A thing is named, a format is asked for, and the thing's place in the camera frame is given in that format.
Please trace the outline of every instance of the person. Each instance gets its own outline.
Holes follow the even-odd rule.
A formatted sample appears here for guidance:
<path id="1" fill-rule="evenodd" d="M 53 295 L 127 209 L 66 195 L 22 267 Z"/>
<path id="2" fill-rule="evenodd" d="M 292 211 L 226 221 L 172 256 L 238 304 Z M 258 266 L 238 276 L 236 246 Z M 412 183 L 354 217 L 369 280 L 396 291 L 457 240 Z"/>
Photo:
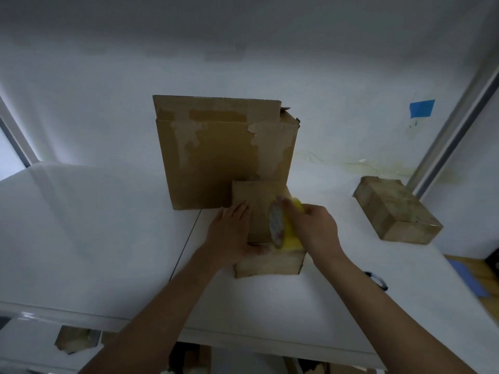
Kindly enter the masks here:
<path id="1" fill-rule="evenodd" d="M 279 199 L 303 247 L 334 287 L 391 374 L 474 373 L 414 321 L 343 252 L 336 222 L 324 207 L 298 210 Z M 81 374 L 159 373 L 187 317 L 218 270 L 265 248 L 247 244 L 251 208 L 221 209 L 204 244 L 157 296 L 81 370 Z"/>

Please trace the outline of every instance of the person's right arm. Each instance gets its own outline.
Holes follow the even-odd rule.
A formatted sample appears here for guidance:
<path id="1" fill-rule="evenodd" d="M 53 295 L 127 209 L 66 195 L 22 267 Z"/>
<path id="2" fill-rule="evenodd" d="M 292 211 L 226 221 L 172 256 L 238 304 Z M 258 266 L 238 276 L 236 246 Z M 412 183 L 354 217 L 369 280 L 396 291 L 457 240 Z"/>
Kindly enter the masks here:
<path id="1" fill-rule="evenodd" d="M 340 295 L 390 373 L 475 373 L 348 259 L 336 222 L 324 207 L 304 204 L 302 212 L 289 199 L 281 204 L 315 266 Z"/>

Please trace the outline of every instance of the blue tape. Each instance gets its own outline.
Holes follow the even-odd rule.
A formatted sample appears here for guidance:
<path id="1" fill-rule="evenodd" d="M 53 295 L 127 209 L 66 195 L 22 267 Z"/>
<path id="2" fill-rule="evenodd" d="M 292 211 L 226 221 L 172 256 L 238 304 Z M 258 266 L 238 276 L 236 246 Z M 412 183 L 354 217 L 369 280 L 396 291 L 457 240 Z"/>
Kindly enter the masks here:
<path id="1" fill-rule="evenodd" d="M 409 105 L 411 111 L 411 118 L 424 118 L 429 117 L 433 111 L 435 100 L 412 102 Z"/>
<path id="2" fill-rule="evenodd" d="M 470 290 L 473 291 L 473 294 L 476 297 L 490 298 L 489 293 L 482 287 L 480 282 L 478 282 L 477 279 L 473 277 L 468 268 L 466 268 L 465 264 L 456 260 L 447 259 L 447 261 L 449 261 L 454 270 L 458 272 L 458 275 L 467 284 Z"/>

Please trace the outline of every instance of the person's left arm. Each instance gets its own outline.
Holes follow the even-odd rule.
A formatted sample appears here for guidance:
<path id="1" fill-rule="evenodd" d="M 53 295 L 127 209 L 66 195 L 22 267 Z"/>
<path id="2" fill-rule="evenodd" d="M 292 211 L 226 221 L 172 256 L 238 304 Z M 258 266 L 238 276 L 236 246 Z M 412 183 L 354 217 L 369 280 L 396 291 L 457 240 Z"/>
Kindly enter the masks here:
<path id="1" fill-rule="evenodd" d="M 170 352 L 210 279 L 225 265 L 265 252 L 247 244 L 250 215 L 246 203 L 221 209 L 188 264 L 80 373 L 166 370 Z"/>

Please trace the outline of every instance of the hand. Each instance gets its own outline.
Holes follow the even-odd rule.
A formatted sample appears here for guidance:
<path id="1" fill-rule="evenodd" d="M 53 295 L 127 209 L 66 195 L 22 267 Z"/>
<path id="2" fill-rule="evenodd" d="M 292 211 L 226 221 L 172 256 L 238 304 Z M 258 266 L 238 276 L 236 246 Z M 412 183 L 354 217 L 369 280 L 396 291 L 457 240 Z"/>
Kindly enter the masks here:
<path id="1" fill-rule="evenodd" d="M 278 201 L 315 266 L 332 260 L 348 260 L 341 249 L 336 222 L 325 207 L 304 203 L 305 212 L 302 212 L 290 199 L 279 198 Z"/>
<path id="2" fill-rule="evenodd" d="M 219 270 L 238 263 L 243 257 L 267 253 L 267 248 L 247 243 L 250 217 L 251 207 L 246 202 L 225 210 L 221 208 L 209 225 L 206 241 L 198 249 L 203 261 Z"/>

